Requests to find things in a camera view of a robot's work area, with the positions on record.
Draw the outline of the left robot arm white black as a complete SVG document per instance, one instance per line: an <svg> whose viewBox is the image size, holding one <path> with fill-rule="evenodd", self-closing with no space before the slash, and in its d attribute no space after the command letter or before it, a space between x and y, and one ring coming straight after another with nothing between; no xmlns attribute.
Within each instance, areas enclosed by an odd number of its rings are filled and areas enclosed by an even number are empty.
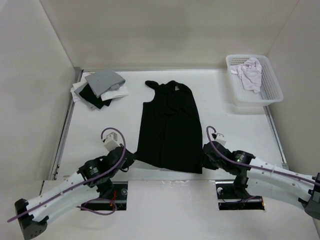
<svg viewBox="0 0 320 240"><path fill-rule="evenodd" d="M42 234L55 219L92 200L111 201L114 185L111 179L134 163L135 155L122 145L108 155L88 160L75 173L33 199L15 202L16 218L23 238L32 240Z"/></svg>

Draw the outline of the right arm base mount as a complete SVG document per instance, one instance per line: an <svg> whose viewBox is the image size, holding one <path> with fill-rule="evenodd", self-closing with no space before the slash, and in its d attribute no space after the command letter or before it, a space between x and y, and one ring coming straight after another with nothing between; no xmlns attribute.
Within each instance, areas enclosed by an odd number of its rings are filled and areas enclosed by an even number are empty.
<svg viewBox="0 0 320 240"><path fill-rule="evenodd" d="M216 181L215 188L220 211L265 210L261 196L251 196L246 191L236 192L232 180Z"/></svg>

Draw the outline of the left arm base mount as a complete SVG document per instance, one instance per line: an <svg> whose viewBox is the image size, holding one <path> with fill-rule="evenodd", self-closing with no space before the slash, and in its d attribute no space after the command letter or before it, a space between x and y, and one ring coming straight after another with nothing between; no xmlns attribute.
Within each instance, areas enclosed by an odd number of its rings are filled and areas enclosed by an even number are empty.
<svg viewBox="0 0 320 240"><path fill-rule="evenodd" d="M97 211L100 213L107 213L113 210L113 204L115 203L116 209L118 211L127 210L127 197L128 197L128 182L127 181L116 181L113 182L114 188L106 200L93 200L88 203L83 203L80 206L88 208L92 211Z"/></svg>

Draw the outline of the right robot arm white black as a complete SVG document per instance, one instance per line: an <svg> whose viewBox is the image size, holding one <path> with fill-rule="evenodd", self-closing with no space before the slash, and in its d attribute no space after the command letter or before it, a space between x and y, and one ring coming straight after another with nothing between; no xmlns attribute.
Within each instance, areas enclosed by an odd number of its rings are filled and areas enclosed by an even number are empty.
<svg viewBox="0 0 320 240"><path fill-rule="evenodd" d="M245 199L262 196L293 205L320 218L320 176L304 175L267 163L251 153L229 151L217 141L203 146L202 166L235 176L233 194Z"/></svg>

